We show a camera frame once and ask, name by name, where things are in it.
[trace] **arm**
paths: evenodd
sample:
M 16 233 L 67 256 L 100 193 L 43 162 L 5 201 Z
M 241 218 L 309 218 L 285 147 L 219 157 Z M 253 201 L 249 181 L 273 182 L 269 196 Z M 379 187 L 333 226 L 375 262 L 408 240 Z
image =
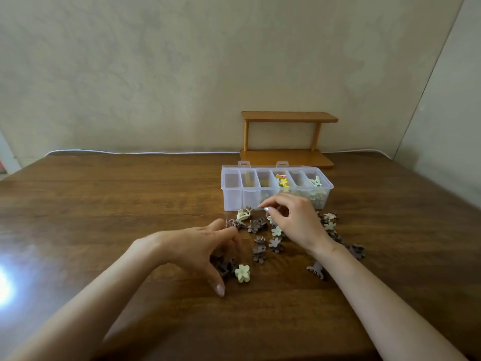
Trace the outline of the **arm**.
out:
M 238 248 L 237 230 L 224 228 L 225 221 L 218 219 L 204 228 L 158 232 L 136 240 L 5 361 L 89 359 L 147 276 L 167 262 L 202 272 L 223 296 L 224 282 L 209 257 L 216 248 Z
M 278 205 L 289 209 L 288 217 L 273 208 Z M 308 199 L 277 194 L 260 206 L 329 272 L 384 360 L 466 360 L 342 244 L 328 236 Z

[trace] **plastic organizer box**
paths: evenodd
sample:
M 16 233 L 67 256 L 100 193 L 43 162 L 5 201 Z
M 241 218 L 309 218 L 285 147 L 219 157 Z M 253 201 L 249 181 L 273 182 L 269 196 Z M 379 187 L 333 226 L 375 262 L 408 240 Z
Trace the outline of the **plastic organizer box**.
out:
M 279 186 L 276 175 L 286 175 L 290 187 Z M 310 179 L 319 176 L 322 186 L 314 186 Z M 281 161 L 275 167 L 251 167 L 249 161 L 237 166 L 222 166 L 221 188 L 224 191 L 224 210 L 234 211 L 259 204 L 277 193 L 303 196 L 312 200 L 315 209 L 323 209 L 334 185 L 317 167 L 289 166 Z

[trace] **white cable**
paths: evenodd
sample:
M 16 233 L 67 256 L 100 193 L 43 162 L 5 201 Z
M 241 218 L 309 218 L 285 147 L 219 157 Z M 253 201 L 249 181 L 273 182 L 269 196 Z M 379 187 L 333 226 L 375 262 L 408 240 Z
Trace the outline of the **white cable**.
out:
M 377 152 L 377 153 L 381 153 L 383 156 L 386 156 L 387 158 L 392 160 L 392 158 L 389 157 L 386 153 L 384 153 L 383 151 L 379 151 L 377 149 L 352 149 L 349 151 L 332 151 L 332 152 L 322 152 L 322 153 L 350 153 L 350 152 Z
M 97 151 L 93 149 L 57 149 L 55 151 L 50 151 L 47 154 L 45 154 L 44 157 L 47 157 L 49 154 L 52 153 L 57 153 L 57 152 L 92 152 L 92 153 L 105 153 L 105 154 L 238 154 L 238 152 L 110 152 L 110 151 Z M 391 157 L 389 157 L 386 153 L 383 151 L 379 151 L 377 149 L 353 149 L 349 151 L 332 151 L 332 152 L 323 152 L 323 153 L 350 153 L 350 152 L 377 152 L 381 153 L 382 155 L 386 156 L 390 160 L 392 160 Z

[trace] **person's left hand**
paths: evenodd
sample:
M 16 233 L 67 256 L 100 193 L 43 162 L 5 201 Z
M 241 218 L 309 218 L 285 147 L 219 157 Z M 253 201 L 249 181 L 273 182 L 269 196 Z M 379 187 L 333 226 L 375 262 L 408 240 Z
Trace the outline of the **person's left hand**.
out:
M 225 220 L 217 219 L 206 227 L 186 228 L 153 233 L 134 242 L 147 245 L 152 267 L 174 263 L 185 269 L 202 273 L 214 291 L 221 297 L 225 285 L 219 272 L 210 263 L 210 255 L 219 249 L 225 257 L 234 257 L 241 243 L 235 227 L 226 228 Z

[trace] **painted fingernail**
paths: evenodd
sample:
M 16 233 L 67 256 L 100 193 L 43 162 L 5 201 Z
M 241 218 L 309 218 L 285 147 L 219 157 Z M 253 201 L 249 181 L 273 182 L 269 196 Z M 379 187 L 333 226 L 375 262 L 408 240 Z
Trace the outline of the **painted fingernail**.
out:
M 215 287 L 215 292 L 216 292 L 217 295 L 219 295 L 220 297 L 223 297 L 224 294 L 225 294 L 225 286 L 224 286 L 224 285 L 221 285 L 221 284 L 218 284 L 218 285 Z

